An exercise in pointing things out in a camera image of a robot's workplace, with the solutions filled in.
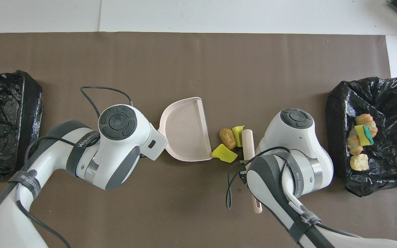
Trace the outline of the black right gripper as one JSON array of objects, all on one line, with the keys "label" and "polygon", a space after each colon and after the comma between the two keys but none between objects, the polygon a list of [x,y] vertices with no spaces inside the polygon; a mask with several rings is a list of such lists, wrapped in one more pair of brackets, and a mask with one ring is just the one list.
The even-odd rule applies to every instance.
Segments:
[{"label": "black right gripper", "polygon": [[240,160],[238,163],[241,165],[240,169],[238,170],[238,176],[243,183],[247,183],[247,171],[249,169],[250,164],[252,163],[253,159],[249,160]]}]

